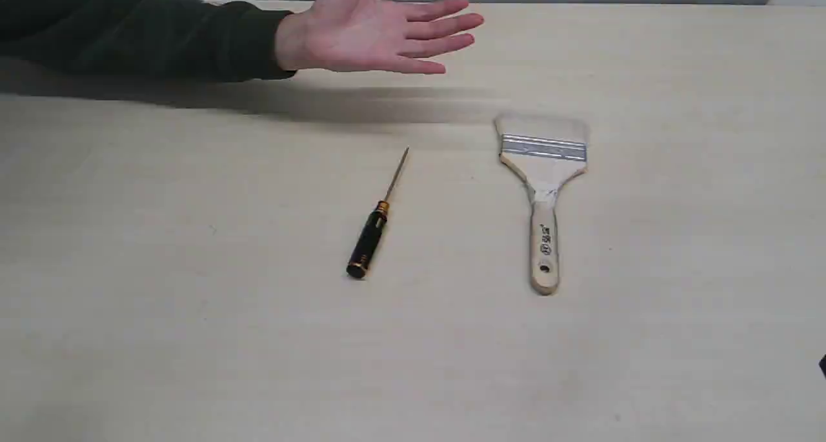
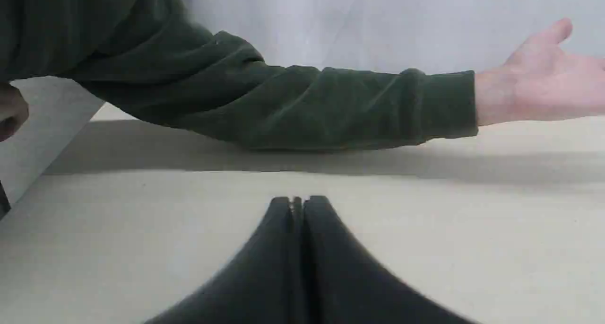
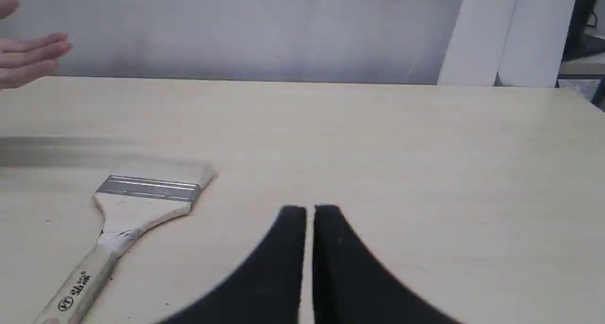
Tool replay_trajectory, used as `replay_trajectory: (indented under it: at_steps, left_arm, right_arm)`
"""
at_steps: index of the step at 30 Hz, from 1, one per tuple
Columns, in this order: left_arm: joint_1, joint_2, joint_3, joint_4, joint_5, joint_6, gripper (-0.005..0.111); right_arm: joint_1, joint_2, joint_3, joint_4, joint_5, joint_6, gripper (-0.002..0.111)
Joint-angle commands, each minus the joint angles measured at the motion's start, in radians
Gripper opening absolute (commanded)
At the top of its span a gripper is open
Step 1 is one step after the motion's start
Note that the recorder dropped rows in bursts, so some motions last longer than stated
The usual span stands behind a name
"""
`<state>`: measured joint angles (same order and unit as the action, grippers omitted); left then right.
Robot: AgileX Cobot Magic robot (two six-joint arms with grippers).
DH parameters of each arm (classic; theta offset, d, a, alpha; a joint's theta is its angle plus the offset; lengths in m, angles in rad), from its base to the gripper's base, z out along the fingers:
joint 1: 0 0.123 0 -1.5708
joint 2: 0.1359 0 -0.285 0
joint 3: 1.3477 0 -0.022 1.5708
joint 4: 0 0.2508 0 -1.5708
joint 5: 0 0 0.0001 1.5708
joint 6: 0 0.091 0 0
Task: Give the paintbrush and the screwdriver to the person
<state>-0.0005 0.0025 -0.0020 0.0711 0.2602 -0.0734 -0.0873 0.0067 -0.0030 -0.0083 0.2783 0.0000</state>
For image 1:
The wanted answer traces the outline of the dark green sleeved forearm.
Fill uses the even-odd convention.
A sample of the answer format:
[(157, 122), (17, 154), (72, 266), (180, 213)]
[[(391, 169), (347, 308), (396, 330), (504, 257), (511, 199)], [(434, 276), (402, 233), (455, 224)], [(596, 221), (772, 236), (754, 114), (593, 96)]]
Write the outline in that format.
[(249, 81), (276, 62), (285, 10), (202, 0), (1, 0), (1, 51), (64, 74)]

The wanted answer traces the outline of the open bare human hand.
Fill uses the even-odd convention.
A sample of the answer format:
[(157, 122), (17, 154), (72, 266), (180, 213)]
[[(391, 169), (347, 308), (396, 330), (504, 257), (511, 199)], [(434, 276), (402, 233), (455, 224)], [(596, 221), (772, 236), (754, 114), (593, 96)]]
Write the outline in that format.
[(473, 45), (484, 23), (467, 0), (315, 0), (286, 16), (274, 34), (274, 61), (287, 71), (445, 74), (436, 57)]

